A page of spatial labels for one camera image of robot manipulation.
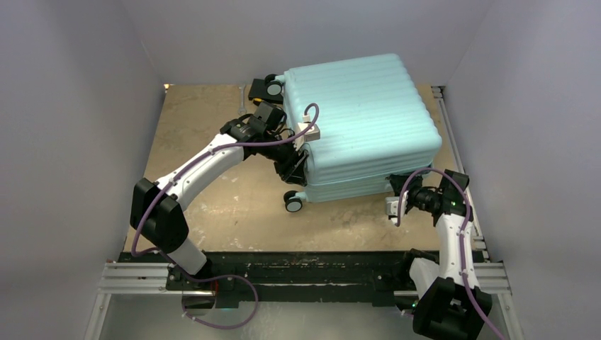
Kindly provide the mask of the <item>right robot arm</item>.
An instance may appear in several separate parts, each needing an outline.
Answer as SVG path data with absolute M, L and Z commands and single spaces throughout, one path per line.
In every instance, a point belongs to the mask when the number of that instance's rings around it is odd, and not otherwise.
M 389 219 L 399 226 L 411 208 L 429 213 L 439 237 L 439 258 L 416 254 L 398 269 L 406 288 L 416 288 L 412 328 L 429 339 L 477 339 L 493 306 L 481 290 L 471 248 L 473 212 L 466 189 L 466 174 L 445 169 L 437 187 L 424 186 L 421 168 L 409 175 L 387 179 L 394 196 L 386 200 Z

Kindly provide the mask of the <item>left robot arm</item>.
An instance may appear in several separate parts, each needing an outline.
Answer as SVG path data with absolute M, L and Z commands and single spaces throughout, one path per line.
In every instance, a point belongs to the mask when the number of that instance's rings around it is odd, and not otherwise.
M 305 186 L 303 167 L 308 154 L 301 149 L 301 138 L 316 128 L 319 114 L 318 104 L 309 104 L 300 131 L 282 138 L 286 113 L 262 101 L 253 114 L 226 122 L 202 151 L 178 169 L 155 181 L 140 179 L 133 189 L 130 211 L 130 226 L 136 231 L 131 254 L 143 254 L 137 250 L 137 241 L 144 237 L 153 251 L 165 254 L 184 271 L 184 281 L 193 289 L 207 287 L 211 261 L 189 238 L 187 207 L 223 173 L 257 154 L 273 161 L 283 182 Z

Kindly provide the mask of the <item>light blue suitcase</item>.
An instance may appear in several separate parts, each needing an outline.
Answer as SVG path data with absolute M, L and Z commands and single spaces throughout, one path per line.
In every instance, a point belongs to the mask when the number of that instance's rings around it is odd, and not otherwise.
M 307 158 L 301 192 L 284 196 L 287 211 L 304 202 L 385 193 L 388 177 L 432 165 L 442 138 L 401 58 L 393 53 L 304 67 L 264 78 L 283 97 L 287 123 L 304 129 L 309 105 L 319 106 L 320 136 L 302 136 Z

